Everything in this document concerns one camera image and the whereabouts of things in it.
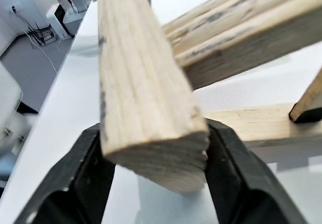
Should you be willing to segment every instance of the cable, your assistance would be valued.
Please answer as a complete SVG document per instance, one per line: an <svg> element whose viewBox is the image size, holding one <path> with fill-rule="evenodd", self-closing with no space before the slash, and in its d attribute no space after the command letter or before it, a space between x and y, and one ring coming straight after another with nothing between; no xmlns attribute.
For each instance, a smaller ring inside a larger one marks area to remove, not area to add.
<svg viewBox="0 0 322 224"><path fill-rule="evenodd" d="M60 53L62 53L63 55L65 55L66 56L66 54L64 53L64 52L62 52L58 47L60 46L60 43L61 43L61 39L59 40L59 43L58 43L58 45L57 45L57 50L60 52Z"/></svg>
<svg viewBox="0 0 322 224"><path fill-rule="evenodd" d="M54 71L56 72L56 74L57 74L57 71L56 71L56 69L55 69L55 67L54 67L54 64L52 63L52 61L51 61L51 59L49 58L49 56L38 46L38 45L36 45L33 41L32 41L32 39L31 39L31 37L27 34L27 32L23 29L23 28L21 28L24 32L25 32L25 34L28 36L28 38L29 38L29 40L30 40L30 42L35 46L35 47L37 47L46 57L47 57L47 59L49 60L49 62L50 62L50 64L51 64L51 66L52 66L52 68L54 69Z"/></svg>

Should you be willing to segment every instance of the white machine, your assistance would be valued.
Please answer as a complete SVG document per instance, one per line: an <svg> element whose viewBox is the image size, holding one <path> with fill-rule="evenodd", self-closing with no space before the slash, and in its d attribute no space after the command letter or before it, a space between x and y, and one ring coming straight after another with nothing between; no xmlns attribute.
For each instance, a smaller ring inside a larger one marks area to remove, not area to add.
<svg viewBox="0 0 322 224"><path fill-rule="evenodd" d="M69 34L65 24L63 23L65 14L65 10L60 4L54 4L48 10L48 13L46 15L51 27L55 30L56 34L60 37L61 40L71 38L71 35Z"/></svg>
<svg viewBox="0 0 322 224"><path fill-rule="evenodd" d="M0 63L0 196L16 163L31 124L17 112L22 91Z"/></svg>

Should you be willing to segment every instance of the wooden block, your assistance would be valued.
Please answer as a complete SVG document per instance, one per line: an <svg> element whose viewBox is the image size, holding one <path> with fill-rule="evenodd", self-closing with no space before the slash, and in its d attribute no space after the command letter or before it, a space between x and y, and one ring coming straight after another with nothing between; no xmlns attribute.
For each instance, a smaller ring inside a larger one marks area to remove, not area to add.
<svg viewBox="0 0 322 224"><path fill-rule="evenodd" d="M103 155L172 191L200 190L208 128L147 0L98 0Z"/></svg>
<svg viewBox="0 0 322 224"><path fill-rule="evenodd" d="M294 124L288 117L293 104L245 110L214 111L204 116L233 128L247 147L321 143L322 122Z"/></svg>
<svg viewBox="0 0 322 224"><path fill-rule="evenodd" d="M229 0L167 34L167 38L178 55L287 1Z"/></svg>
<svg viewBox="0 0 322 224"><path fill-rule="evenodd" d="M168 35L172 31L184 26L186 23L191 22L200 15L203 15L210 10L228 2L230 0L208 0L207 2L195 7L186 14L183 14L181 17L171 21L170 23L163 26L164 32Z"/></svg>
<svg viewBox="0 0 322 224"><path fill-rule="evenodd" d="M322 0L288 0L179 55L194 89L322 40Z"/></svg>
<svg viewBox="0 0 322 224"><path fill-rule="evenodd" d="M322 69L301 99L294 105L289 116L295 123L322 120Z"/></svg>

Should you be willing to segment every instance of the white equipment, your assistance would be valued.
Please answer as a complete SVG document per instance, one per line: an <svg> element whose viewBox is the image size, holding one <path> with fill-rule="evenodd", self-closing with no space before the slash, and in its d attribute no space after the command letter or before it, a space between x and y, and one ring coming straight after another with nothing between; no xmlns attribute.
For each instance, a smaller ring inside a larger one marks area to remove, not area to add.
<svg viewBox="0 0 322 224"><path fill-rule="evenodd" d="M65 27L65 24L63 23L65 14L65 10L60 4L54 4L48 10L48 13L46 15L51 27L54 29L61 40L71 38L67 28Z"/></svg>

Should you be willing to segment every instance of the dark stain on wood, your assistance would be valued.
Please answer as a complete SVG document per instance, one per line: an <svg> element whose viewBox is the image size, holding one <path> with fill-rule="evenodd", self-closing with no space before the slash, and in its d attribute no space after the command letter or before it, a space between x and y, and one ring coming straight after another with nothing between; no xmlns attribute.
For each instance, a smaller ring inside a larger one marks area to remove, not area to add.
<svg viewBox="0 0 322 224"><path fill-rule="evenodd" d="M218 19L222 18L224 15L229 14L232 11L234 11L235 8L238 7L239 5L241 5L243 3L246 3L248 1L251 1L251 0L239 0L239 1L237 1L236 3L234 3L233 5L228 7L227 9L224 9L223 11L217 12L217 13L209 16L208 18L204 19L199 25L197 25L195 28L193 28L192 31L204 26L205 24L211 24L211 23L217 21Z"/></svg>
<svg viewBox="0 0 322 224"><path fill-rule="evenodd" d="M107 135L105 131L105 117L106 117L106 102L105 102L105 92L103 90L102 84L100 84L101 87L101 124L100 124L100 133L101 133L101 142L107 141Z"/></svg>
<svg viewBox="0 0 322 224"><path fill-rule="evenodd" d="M191 56L197 56L199 54L203 54L204 52L206 51L210 51L210 50L213 50L214 48L218 47L219 45L221 44L224 44L224 43L227 43L243 34L246 34L247 32L253 30L254 27L248 27L248 28L245 28L245 29L242 29L241 31L237 32L235 35L230 35L226 38L223 38L222 40L218 41L218 42L215 42L213 44L209 44L207 47L204 47L200 50L195 50L193 51L191 54L189 54L188 56L186 56L186 59L189 59Z"/></svg>
<svg viewBox="0 0 322 224"><path fill-rule="evenodd" d="M103 36L99 37L99 50L101 51L103 45L106 43L106 39Z"/></svg>

